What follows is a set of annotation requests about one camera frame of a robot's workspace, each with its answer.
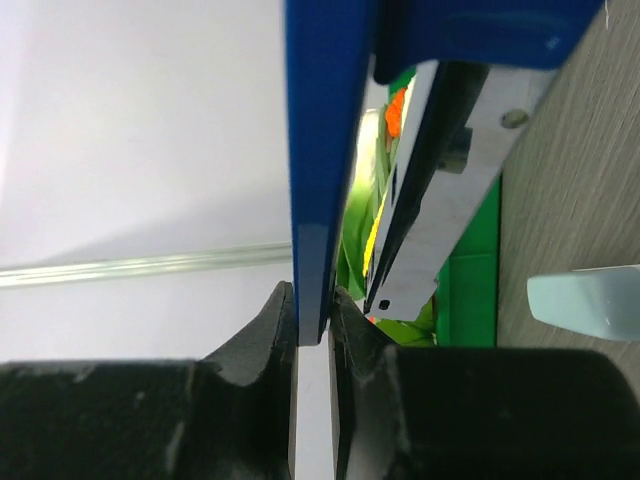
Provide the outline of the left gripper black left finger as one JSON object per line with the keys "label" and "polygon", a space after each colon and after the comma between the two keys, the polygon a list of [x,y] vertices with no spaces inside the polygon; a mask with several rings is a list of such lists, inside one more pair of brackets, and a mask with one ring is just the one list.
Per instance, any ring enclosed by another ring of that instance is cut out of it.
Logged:
{"label": "left gripper black left finger", "polygon": [[290,479],[297,327],[292,286],[199,360],[1,368],[5,479]]}

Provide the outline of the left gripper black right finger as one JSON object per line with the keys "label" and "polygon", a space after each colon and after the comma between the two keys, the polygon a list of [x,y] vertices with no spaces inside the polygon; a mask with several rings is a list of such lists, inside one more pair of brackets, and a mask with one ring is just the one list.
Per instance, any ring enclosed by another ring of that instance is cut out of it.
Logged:
{"label": "left gripper black right finger", "polygon": [[635,479],[639,404],[603,354],[394,342],[337,289],[339,479]]}

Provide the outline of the dark blue stapler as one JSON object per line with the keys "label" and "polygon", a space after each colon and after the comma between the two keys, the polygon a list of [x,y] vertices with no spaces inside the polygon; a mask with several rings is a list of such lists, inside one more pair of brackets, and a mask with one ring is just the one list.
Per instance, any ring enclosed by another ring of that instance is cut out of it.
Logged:
{"label": "dark blue stapler", "polygon": [[[435,61],[423,111],[425,160],[466,150],[463,126],[490,131],[505,160],[600,1],[289,1],[284,7],[291,225],[298,341],[317,344],[334,301],[341,225],[368,79],[388,85]],[[396,247],[376,253],[390,263]]]}

